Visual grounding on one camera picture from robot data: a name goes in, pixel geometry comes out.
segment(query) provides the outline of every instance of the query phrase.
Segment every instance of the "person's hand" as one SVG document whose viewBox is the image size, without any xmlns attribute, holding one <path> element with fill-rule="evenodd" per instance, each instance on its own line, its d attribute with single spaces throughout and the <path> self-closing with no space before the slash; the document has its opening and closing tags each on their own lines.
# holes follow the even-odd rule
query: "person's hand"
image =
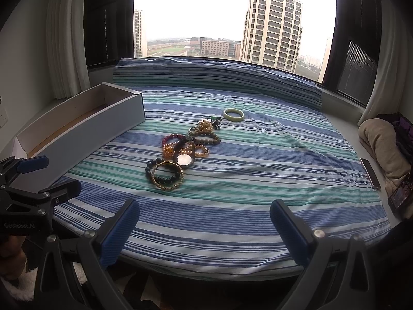
<svg viewBox="0 0 413 310">
<path fill-rule="evenodd" d="M 0 275 L 8 280 L 18 278 L 25 267 L 26 255 L 21 246 L 25 236 L 9 236 L 7 242 L 0 245 Z"/>
</svg>

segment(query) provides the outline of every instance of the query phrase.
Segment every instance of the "cardboard box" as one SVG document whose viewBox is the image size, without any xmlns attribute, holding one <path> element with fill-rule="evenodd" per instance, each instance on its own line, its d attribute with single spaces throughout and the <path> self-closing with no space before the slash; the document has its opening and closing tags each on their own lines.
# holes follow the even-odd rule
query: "cardboard box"
<svg viewBox="0 0 413 310">
<path fill-rule="evenodd" d="M 44 189 L 94 151 L 144 121 L 141 92 L 106 82 L 81 92 L 15 137 L 13 156 L 45 155 L 49 166 L 21 174 L 12 186 L 31 192 Z"/>
</svg>

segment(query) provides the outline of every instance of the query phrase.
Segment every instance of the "blue striped sheet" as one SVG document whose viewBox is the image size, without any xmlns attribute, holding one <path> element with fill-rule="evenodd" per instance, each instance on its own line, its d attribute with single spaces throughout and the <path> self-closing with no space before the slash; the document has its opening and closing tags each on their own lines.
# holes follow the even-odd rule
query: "blue striped sheet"
<svg viewBox="0 0 413 310">
<path fill-rule="evenodd" d="M 270 95 L 302 106 L 321 109 L 321 89 L 310 80 L 286 72 L 237 61 L 180 57 L 122 58 L 114 78 L 124 86 L 190 86 Z"/>
<path fill-rule="evenodd" d="M 360 233 L 370 244 L 389 231 L 353 147 L 320 112 L 268 94 L 133 88 L 143 93 L 146 122 L 61 179 L 82 182 L 80 196 L 55 213 L 75 232 L 97 229 L 133 198 L 140 220 L 123 254 L 142 267 L 202 280 L 267 280 L 300 270 L 271 223 L 274 199 L 334 237 Z M 221 144 L 185 170 L 180 188 L 165 192 L 149 183 L 146 163 L 160 157 L 165 135 L 185 133 L 230 106 L 245 111 L 246 120 L 223 120 Z"/>
</svg>

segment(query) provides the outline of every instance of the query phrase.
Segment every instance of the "pillow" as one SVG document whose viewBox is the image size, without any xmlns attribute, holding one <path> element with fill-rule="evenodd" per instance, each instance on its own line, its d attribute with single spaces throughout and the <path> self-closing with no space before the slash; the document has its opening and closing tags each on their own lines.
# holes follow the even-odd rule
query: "pillow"
<svg viewBox="0 0 413 310">
<path fill-rule="evenodd" d="M 381 119 L 366 120 L 359 127 L 359 137 L 361 144 L 383 170 L 386 192 L 390 196 L 411 168 L 396 146 L 393 125 Z"/>
</svg>

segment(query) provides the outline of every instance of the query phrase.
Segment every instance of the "red bead bracelet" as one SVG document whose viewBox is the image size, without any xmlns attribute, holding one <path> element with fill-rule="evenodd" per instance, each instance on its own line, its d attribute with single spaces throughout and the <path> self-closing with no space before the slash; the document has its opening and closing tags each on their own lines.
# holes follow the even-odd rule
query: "red bead bracelet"
<svg viewBox="0 0 413 310">
<path fill-rule="evenodd" d="M 162 140 L 162 147 L 164 147 L 164 145 L 166 145 L 167 141 L 170 139 L 182 139 L 184 135 L 182 134 L 170 134 L 164 137 L 164 139 Z"/>
</svg>

